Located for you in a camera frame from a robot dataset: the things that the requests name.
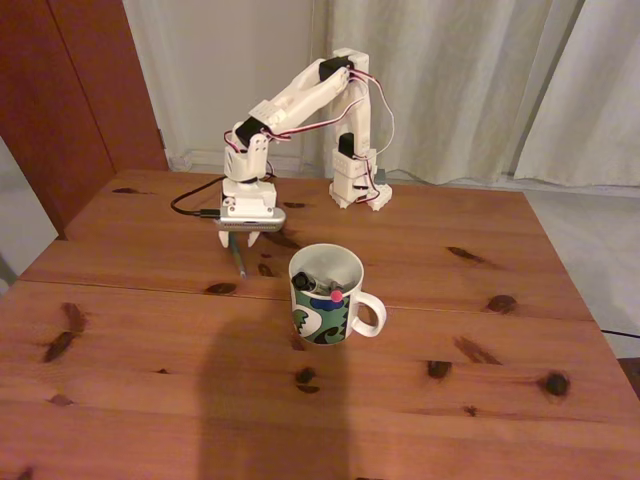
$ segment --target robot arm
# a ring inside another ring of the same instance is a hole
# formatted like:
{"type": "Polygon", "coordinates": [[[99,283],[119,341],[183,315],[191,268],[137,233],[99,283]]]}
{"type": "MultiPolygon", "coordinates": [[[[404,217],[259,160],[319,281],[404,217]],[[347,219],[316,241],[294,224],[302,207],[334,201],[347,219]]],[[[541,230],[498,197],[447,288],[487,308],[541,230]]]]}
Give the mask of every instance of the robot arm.
{"type": "MultiPolygon", "coordinates": [[[[331,196],[344,208],[366,197],[371,187],[375,189],[369,89],[366,79],[353,78],[351,72],[355,69],[368,73],[369,56],[350,49],[340,49],[334,54],[332,59],[319,59],[309,65],[272,100],[263,100],[253,108],[244,123],[237,123],[230,132],[230,140],[225,136],[229,145],[225,148],[224,163],[227,178],[223,181],[221,219],[217,221],[225,247],[229,231],[251,231],[251,246],[260,231],[279,229],[284,222],[284,212],[275,206],[275,187],[260,181],[266,175],[271,140],[288,140],[293,133],[335,124],[339,147],[333,155],[336,176],[331,196]],[[334,100],[336,110],[343,112],[339,121],[299,127],[334,100]]],[[[389,188],[384,203],[390,197],[389,188]]]]}

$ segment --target mug handle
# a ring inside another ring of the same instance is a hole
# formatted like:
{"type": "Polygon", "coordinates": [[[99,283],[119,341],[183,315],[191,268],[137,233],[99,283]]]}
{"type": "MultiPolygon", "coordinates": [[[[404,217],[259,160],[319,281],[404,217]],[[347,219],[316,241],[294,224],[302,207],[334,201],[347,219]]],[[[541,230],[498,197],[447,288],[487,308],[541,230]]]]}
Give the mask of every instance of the mug handle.
{"type": "Polygon", "coordinates": [[[380,333],[382,327],[384,327],[384,322],[387,320],[387,309],[384,304],[380,301],[378,297],[374,297],[373,295],[365,292],[357,292],[355,295],[355,301],[358,303],[363,303],[368,306],[378,317],[377,325],[371,326],[364,323],[358,315],[353,317],[352,327],[358,332],[360,335],[365,337],[375,337],[380,333]]]}

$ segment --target patterned mug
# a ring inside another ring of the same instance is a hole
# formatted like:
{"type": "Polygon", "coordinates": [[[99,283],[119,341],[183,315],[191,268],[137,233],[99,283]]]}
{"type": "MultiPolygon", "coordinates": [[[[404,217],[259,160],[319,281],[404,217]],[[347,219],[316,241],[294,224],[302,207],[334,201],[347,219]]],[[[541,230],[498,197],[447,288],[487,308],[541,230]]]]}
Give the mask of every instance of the patterned mug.
{"type": "Polygon", "coordinates": [[[377,297],[362,291],[364,267],[353,252],[327,243],[309,245],[298,251],[289,263],[290,280],[300,272],[323,284],[336,282],[342,286],[342,299],[334,301],[335,297],[301,291],[291,285],[293,323],[302,338],[330,345],[346,340],[353,330],[365,337],[380,333],[387,310],[377,297]],[[360,303],[376,314],[375,326],[358,318],[360,303]]]}

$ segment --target wooden door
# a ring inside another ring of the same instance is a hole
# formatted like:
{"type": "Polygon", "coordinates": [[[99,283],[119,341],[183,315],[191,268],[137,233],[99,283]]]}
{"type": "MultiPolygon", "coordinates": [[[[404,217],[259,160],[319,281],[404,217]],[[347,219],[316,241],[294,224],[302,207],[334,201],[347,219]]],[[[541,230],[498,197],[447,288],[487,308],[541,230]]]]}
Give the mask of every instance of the wooden door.
{"type": "Polygon", "coordinates": [[[167,169],[121,2],[0,2],[0,70],[0,135],[60,234],[115,172],[167,169]]]}

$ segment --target wire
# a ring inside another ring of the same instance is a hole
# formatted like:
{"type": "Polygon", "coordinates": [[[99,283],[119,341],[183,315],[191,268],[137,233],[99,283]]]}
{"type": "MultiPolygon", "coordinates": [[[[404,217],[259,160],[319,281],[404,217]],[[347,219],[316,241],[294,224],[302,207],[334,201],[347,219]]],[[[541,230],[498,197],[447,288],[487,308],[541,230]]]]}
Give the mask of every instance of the wire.
{"type": "Polygon", "coordinates": [[[209,188],[212,185],[215,185],[216,183],[224,180],[225,178],[226,177],[224,175],[222,177],[214,178],[210,182],[205,183],[204,185],[201,185],[200,187],[195,188],[195,189],[191,190],[190,192],[183,193],[182,195],[174,198],[173,201],[171,202],[171,209],[174,212],[179,213],[180,215],[191,215],[193,217],[201,217],[202,214],[203,214],[202,210],[183,210],[182,208],[177,207],[176,204],[178,202],[184,200],[185,198],[190,197],[191,195],[195,195],[196,193],[201,192],[205,188],[209,188]]]}
{"type": "Polygon", "coordinates": [[[356,200],[356,203],[371,202],[372,200],[375,200],[376,198],[378,198],[380,196],[380,190],[378,190],[377,187],[376,187],[376,184],[373,183],[373,178],[371,176],[371,166],[369,164],[369,159],[366,159],[365,162],[366,162],[366,165],[367,165],[367,177],[369,178],[369,185],[376,192],[376,196],[375,197],[371,197],[371,198],[366,198],[366,195],[365,195],[364,198],[359,198],[358,200],[356,200]]]}
{"type": "Polygon", "coordinates": [[[283,139],[285,141],[288,141],[288,140],[291,139],[290,135],[292,135],[294,133],[308,132],[310,130],[315,130],[316,128],[328,127],[329,125],[333,125],[334,123],[338,123],[340,120],[342,120],[347,115],[347,113],[349,113],[349,111],[353,107],[355,107],[358,103],[362,102],[367,97],[367,95],[369,94],[369,86],[367,85],[367,82],[364,79],[362,79],[360,77],[352,77],[352,79],[349,80],[349,81],[350,82],[356,81],[356,82],[362,83],[364,85],[364,87],[365,87],[365,92],[360,98],[354,100],[349,105],[347,105],[347,107],[340,114],[340,116],[338,116],[336,118],[333,118],[331,120],[325,120],[324,122],[312,123],[311,125],[304,125],[302,127],[292,128],[291,130],[286,130],[286,131],[280,132],[278,134],[274,134],[274,133],[269,132],[269,135],[271,135],[271,136],[273,136],[275,138],[284,136],[285,138],[278,138],[278,139],[283,139]]]}
{"type": "Polygon", "coordinates": [[[264,136],[266,136],[270,142],[272,141],[276,141],[276,142],[290,142],[291,141],[291,136],[290,135],[282,135],[279,133],[273,133],[271,130],[267,130],[265,128],[263,128],[262,130],[260,130],[260,133],[262,133],[264,136]]]}
{"type": "MultiPolygon", "coordinates": [[[[351,70],[351,74],[353,75],[353,77],[360,78],[360,79],[362,79],[362,77],[364,76],[366,79],[371,80],[376,85],[376,87],[378,87],[378,90],[380,91],[380,97],[382,98],[384,106],[386,107],[387,111],[389,112],[389,116],[391,117],[391,137],[389,137],[389,141],[384,146],[384,148],[376,152],[376,156],[381,155],[382,152],[384,152],[387,148],[389,148],[389,146],[391,145],[391,142],[393,142],[393,137],[396,134],[396,117],[393,114],[393,111],[391,110],[389,103],[387,102],[387,97],[385,97],[384,95],[384,89],[382,88],[382,84],[378,81],[376,77],[374,77],[369,73],[363,72],[362,70],[356,70],[355,68],[351,70]]],[[[365,159],[365,157],[360,157],[360,156],[357,156],[357,158],[360,160],[365,159]]]]}
{"type": "Polygon", "coordinates": [[[600,330],[600,331],[602,333],[609,333],[611,335],[620,335],[621,337],[640,338],[640,335],[635,335],[633,333],[616,332],[615,330],[600,330]]]}
{"type": "Polygon", "coordinates": [[[417,175],[414,175],[414,174],[413,174],[413,173],[411,173],[410,171],[408,171],[408,170],[403,170],[403,169],[401,169],[401,168],[394,168],[393,170],[387,170],[387,175],[389,175],[390,173],[393,173],[393,172],[402,172],[402,173],[404,173],[405,175],[407,175],[408,177],[410,177],[414,182],[418,182],[418,183],[421,183],[421,184],[423,184],[423,185],[429,185],[429,186],[433,186],[433,185],[435,185],[435,184],[433,184],[433,183],[429,183],[429,182],[427,182],[426,180],[421,179],[420,177],[418,177],[417,175]]]}
{"type": "Polygon", "coordinates": [[[240,147],[238,147],[235,143],[233,143],[231,140],[229,140],[229,138],[227,137],[227,135],[229,135],[232,131],[231,130],[227,130],[226,132],[224,132],[224,141],[227,145],[229,145],[231,148],[233,148],[235,150],[236,153],[240,153],[240,147]]]}
{"type": "MultiPolygon", "coordinates": [[[[263,180],[270,180],[272,178],[276,178],[276,173],[275,170],[273,168],[273,165],[271,165],[271,162],[267,160],[267,165],[269,166],[270,171],[267,172],[267,175],[265,176],[265,178],[263,180]]],[[[182,195],[174,198],[171,202],[171,209],[176,212],[179,213],[180,215],[188,215],[188,216],[192,216],[192,217],[206,217],[206,218],[216,218],[220,216],[220,210],[219,209],[201,209],[201,210],[184,210],[180,207],[178,207],[176,204],[182,200],[184,200],[185,198],[190,197],[191,195],[195,195],[198,192],[201,192],[202,190],[211,187],[212,185],[215,185],[216,183],[224,180],[225,177],[224,175],[218,178],[214,178],[213,180],[211,180],[210,182],[205,183],[204,185],[199,186],[198,188],[195,188],[193,190],[191,190],[190,192],[187,193],[183,193],[182,195]]]]}

